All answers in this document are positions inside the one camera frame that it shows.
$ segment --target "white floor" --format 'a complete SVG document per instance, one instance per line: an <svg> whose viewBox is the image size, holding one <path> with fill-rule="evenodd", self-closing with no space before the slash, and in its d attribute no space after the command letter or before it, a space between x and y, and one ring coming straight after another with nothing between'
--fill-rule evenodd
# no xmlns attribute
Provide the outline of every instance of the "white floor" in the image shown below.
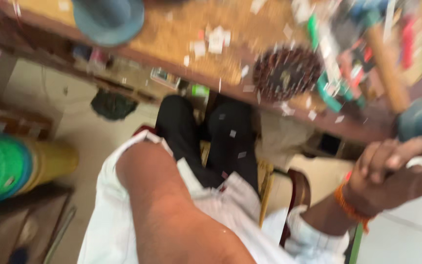
<svg viewBox="0 0 422 264"><path fill-rule="evenodd" d="M78 169L60 179L61 182L75 187L71 206L77 207L77 213L52 259L52 264L73 264L77 261L84 232L94 208L97 174L104 159L141 124L154 125L156 121L158 108L144 104L140 104L137 111L123 121L106 121L98 117L90 107L91 99L96 93L96 87L91 84L55 70L42 69L38 64L21 59L4 93L4 101L53 118L57 127L53 137L67 141L79 150ZM339 179L351 169L352 164L327 159L307 160L296 156L291 166L306 173L312 187L312 200L317 201L336 188ZM287 197L288 188L291 188L290 182L280 178L275 181L271 198L276 203L274 208L290 201L290 197Z"/></svg>

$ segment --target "black pants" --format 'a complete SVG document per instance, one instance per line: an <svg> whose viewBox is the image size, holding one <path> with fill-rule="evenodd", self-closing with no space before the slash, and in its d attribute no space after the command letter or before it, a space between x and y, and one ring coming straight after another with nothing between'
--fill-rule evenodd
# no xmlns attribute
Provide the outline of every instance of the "black pants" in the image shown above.
<svg viewBox="0 0 422 264"><path fill-rule="evenodd" d="M236 171L258 193L255 135L249 105L225 102L198 127L191 103L178 95L167 96L160 105L156 131L167 141L176 160L183 157L187 160L204 188L219 187L224 181L223 172L230 175ZM201 164L201 139L211 142L206 168Z"/></svg>

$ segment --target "white ring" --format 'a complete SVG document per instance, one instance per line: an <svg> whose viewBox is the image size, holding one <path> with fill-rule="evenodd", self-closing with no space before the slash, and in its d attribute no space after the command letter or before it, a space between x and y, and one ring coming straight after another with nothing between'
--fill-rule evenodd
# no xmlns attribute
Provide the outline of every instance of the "white ring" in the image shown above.
<svg viewBox="0 0 422 264"><path fill-rule="evenodd" d="M417 156L414 157L413 159L411 159L410 161L408 161L407 163L407 169L413 167L413 166L421 166L422 167L422 156Z"/></svg>

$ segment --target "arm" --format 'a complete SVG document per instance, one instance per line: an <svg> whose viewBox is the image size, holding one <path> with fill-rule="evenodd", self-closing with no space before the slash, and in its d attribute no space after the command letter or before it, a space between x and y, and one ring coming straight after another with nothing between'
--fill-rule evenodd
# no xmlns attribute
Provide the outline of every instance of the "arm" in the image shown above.
<svg viewBox="0 0 422 264"><path fill-rule="evenodd" d="M406 169L406 163L422 155L422 137L401 144L388 140L369 145L356 163L342 190L358 214L373 217L422 196L422 167ZM357 223L347 216L334 195L310 208L302 218L315 229L341 236Z"/></svg>
<svg viewBox="0 0 422 264"><path fill-rule="evenodd" d="M254 263L231 230L193 205L175 160L161 146L135 144L116 168L130 194L141 264Z"/></svg>

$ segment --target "orange bracelet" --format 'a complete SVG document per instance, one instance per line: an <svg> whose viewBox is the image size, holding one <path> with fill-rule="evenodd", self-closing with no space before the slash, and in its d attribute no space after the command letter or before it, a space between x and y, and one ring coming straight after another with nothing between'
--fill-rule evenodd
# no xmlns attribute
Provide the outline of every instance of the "orange bracelet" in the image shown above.
<svg viewBox="0 0 422 264"><path fill-rule="evenodd" d="M343 208L343 211L349 216L349 218L354 219L356 222L361 223L362 227L364 229L364 232L368 233L369 228L367 227L367 224L370 220L374 219L373 217L368 217L363 214L360 214L356 211L356 209L348 204L345 200L345 197L343 195L343 187L346 185L347 182L344 182L335 191L335 199L338 202L338 204Z"/></svg>

